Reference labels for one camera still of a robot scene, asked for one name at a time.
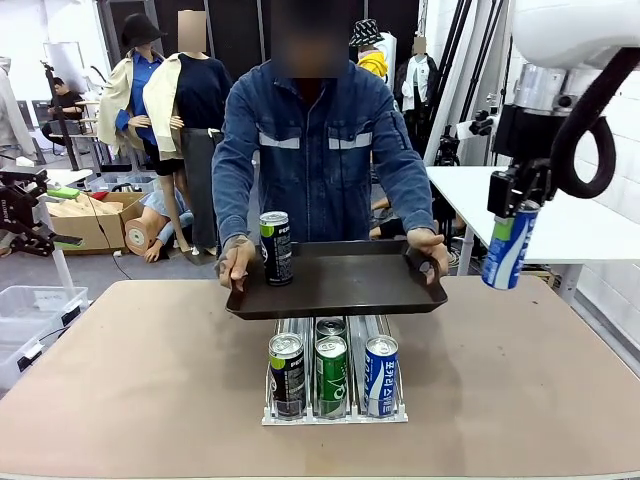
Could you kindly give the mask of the person's tattooed right hand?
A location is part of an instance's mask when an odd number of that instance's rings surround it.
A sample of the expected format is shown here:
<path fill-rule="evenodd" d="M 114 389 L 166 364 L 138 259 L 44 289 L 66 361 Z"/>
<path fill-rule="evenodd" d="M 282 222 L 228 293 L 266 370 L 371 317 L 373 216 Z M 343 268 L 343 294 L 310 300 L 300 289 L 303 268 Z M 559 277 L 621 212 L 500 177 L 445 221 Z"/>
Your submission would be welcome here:
<path fill-rule="evenodd" d="M 245 235 L 228 239 L 218 258 L 216 272 L 220 284 L 234 291 L 244 291 L 248 267 L 254 261 L 256 247 Z"/>

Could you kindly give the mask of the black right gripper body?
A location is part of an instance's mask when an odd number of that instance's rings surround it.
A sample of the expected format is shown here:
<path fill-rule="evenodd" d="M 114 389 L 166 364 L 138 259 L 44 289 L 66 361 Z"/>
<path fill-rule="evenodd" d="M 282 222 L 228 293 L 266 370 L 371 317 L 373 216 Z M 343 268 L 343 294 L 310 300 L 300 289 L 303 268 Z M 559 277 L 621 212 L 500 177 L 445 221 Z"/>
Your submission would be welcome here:
<path fill-rule="evenodd" d="M 551 149 L 564 116 L 529 111 L 515 104 L 502 108 L 496 129 L 493 152 L 509 157 L 530 170 L 550 169 Z"/>

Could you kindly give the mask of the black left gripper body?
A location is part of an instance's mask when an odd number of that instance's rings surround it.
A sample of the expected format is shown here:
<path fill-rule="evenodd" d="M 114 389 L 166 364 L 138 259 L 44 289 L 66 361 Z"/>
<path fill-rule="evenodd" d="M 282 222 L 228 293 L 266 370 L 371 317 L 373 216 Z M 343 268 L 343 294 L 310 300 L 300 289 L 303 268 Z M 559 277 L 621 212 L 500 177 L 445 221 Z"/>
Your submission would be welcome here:
<path fill-rule="evenodd" d="M 1 170 L 1 228 L 14 234 L 39 236 L 44 224 L 36 221 L 33 209 L 47 192 L 45 169 Z"/>

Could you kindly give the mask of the person's left hand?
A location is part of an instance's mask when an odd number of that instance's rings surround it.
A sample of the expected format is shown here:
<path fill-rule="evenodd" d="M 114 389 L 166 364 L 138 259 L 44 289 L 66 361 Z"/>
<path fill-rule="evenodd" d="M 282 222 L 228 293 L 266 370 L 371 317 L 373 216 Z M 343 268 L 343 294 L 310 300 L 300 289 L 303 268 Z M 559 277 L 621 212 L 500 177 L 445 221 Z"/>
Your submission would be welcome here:
<path fill-rule="evenodd" d="M 407 240 L 411 247 L 437 261 L 440 274 L 448 273 L 449 254 L 443 235 L 435 234 L 428 228 L 416 228 L 407 233 Z"/>

